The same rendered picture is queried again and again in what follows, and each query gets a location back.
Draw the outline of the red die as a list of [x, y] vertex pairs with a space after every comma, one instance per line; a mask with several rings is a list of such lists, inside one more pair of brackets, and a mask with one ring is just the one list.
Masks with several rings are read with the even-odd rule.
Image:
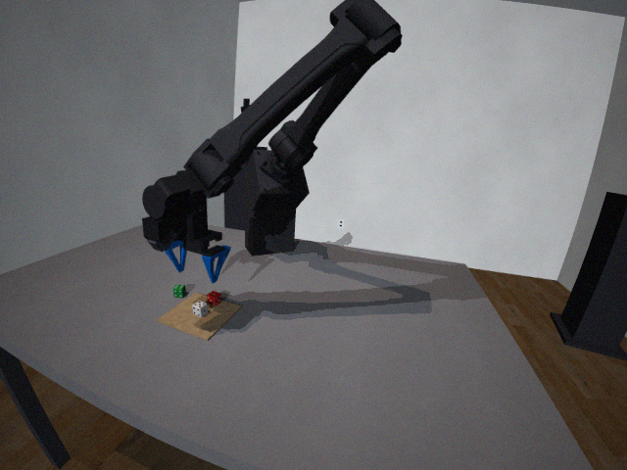
[[217, 306], [219, 303], [221, 303], [221, 294], [218, 292], [212, 291], [207, 295], [207, 298], [208, 304], [212, 306]]

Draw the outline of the tan mat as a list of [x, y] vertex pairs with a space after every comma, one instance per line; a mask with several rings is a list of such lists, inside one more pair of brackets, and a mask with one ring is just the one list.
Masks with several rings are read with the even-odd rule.
[[242, 307], [221, 300], [218, 305], [208, 304], [208, 313], [202, 317], [193, 314], [192, 305], [197, 302], [208, 304], [206, 295], [194, 293], [182, 303], [157, 319], [169, 327], [209, 341], [211, 337]]

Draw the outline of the white die with black pips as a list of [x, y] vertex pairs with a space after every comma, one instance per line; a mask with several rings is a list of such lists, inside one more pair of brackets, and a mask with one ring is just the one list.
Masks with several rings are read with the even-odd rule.
[[208, 305], [201, 301], [197, 302], [192, 307], [193, 307], [193, 314], [198, 315], [200, 317], [208, 313]]

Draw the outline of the green die with white pips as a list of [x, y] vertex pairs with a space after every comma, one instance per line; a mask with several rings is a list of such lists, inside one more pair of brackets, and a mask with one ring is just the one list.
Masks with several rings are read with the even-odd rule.
[[175, 298], [183, 298], [186, 294], [185, 285], [175, 285], [173, 295]]

